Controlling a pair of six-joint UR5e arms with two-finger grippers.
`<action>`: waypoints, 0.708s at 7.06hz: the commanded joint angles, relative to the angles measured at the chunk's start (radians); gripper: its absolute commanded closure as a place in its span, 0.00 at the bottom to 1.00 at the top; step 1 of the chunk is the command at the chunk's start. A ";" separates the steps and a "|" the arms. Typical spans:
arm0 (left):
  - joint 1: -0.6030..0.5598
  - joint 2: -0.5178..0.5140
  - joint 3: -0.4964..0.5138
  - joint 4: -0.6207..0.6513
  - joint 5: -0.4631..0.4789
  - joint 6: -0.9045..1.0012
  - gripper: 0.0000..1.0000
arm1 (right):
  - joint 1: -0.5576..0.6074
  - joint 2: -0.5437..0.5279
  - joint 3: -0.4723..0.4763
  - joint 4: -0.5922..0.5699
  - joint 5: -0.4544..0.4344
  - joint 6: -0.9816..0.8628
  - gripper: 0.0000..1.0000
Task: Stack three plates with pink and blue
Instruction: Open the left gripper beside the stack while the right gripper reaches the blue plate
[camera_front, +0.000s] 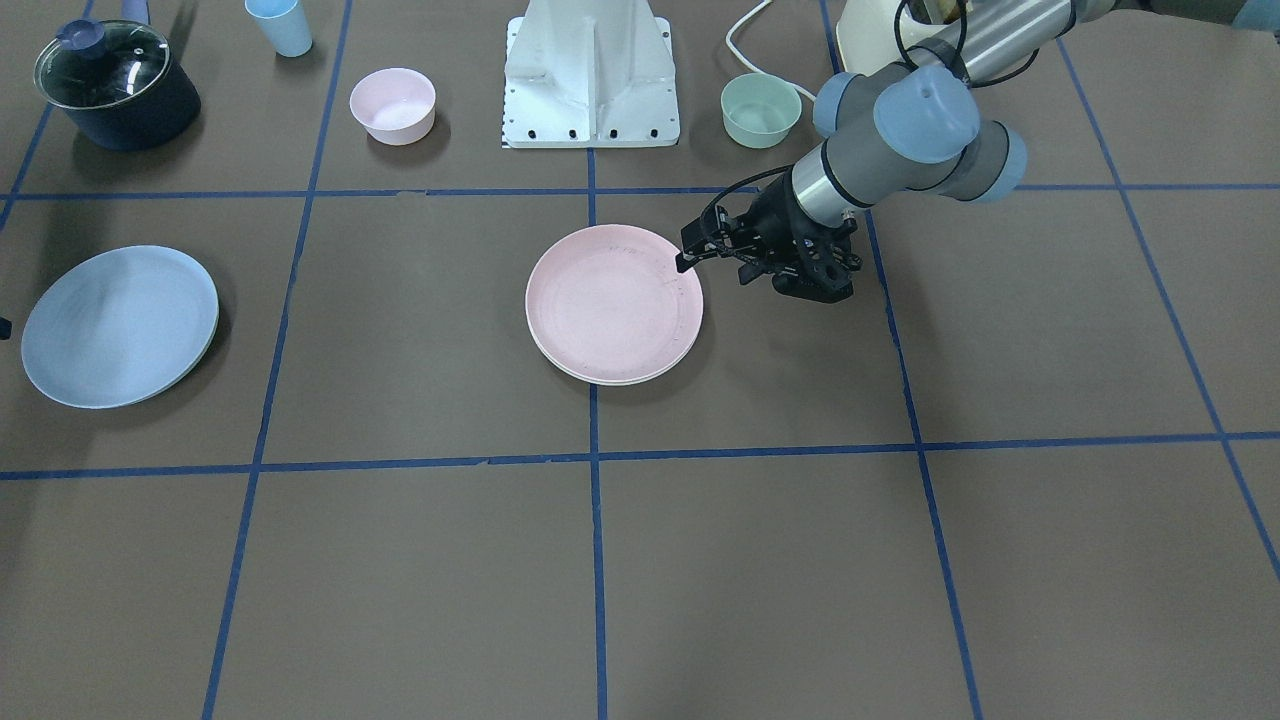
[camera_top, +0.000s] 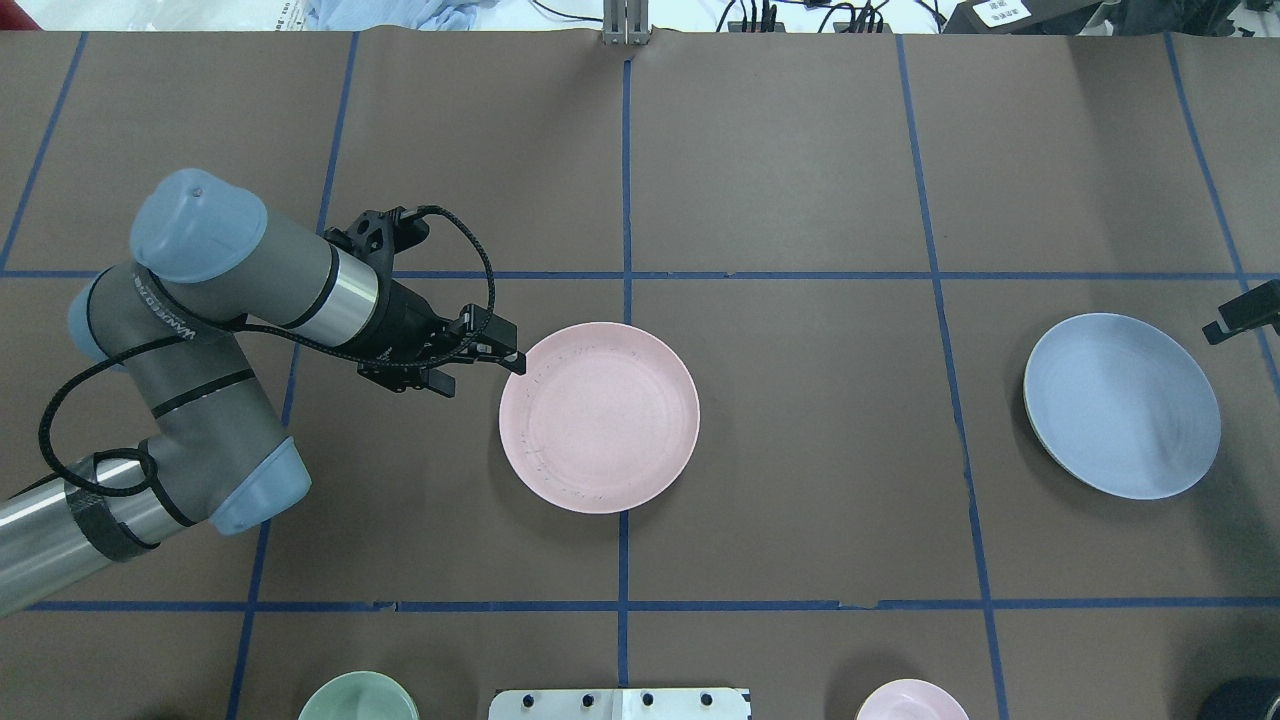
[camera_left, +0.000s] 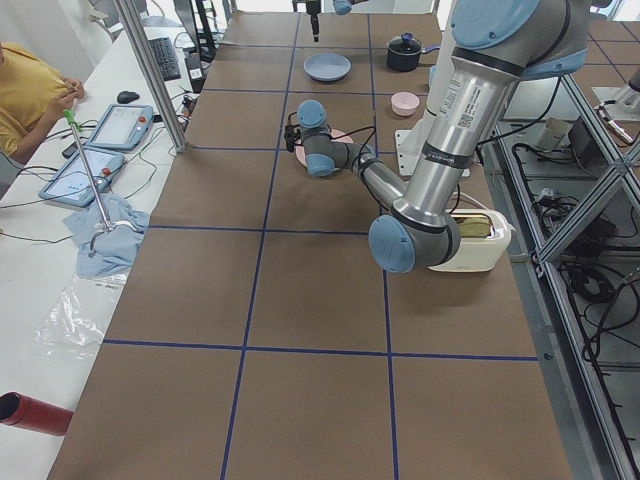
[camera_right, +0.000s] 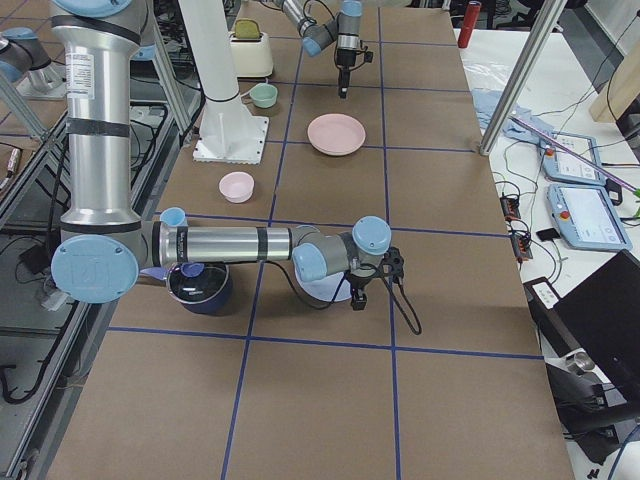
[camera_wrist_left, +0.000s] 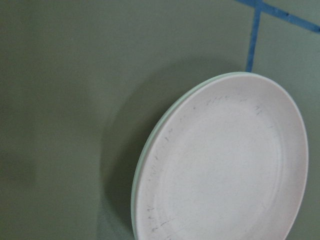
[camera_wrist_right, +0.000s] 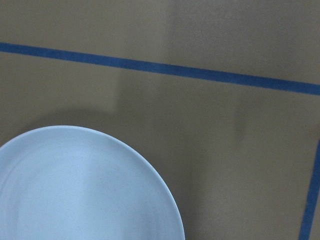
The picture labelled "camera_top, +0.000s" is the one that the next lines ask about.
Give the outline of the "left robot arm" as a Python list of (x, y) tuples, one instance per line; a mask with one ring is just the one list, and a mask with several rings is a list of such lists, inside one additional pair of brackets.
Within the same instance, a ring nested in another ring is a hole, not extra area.
[[(483, 264), (484, 304), (438, 314), (399, 283), (396, 258), (449, 222)], [(399, 393), (451, 397), (449, 364), (522, 374), (513, 323), (495, 311), (492, 260), (438, 205), (361, 213), (311, 231), (259, 196), (195, 168), (161, 179), (131, 227), (131, 260), (70, 302), (74, 345), (92, 365), (47, 402), (37, 446), (47, 475), (3, 505), (3, 615), (10, 616), (207, 523), (224, 536), (298, 503), (312, 484), (294, 439), (246, 357), (241, 334), (270, 334), (352, 363)], [(70, 393), (123, 370), (156, 423), (141, 442), (59, 459), (52, 424)]]

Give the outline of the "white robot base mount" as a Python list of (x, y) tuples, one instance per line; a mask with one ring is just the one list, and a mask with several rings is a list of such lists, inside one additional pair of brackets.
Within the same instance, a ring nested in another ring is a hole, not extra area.
[(511, 689), (489, 719), (751, 719), (750, 691), (731, 687)]

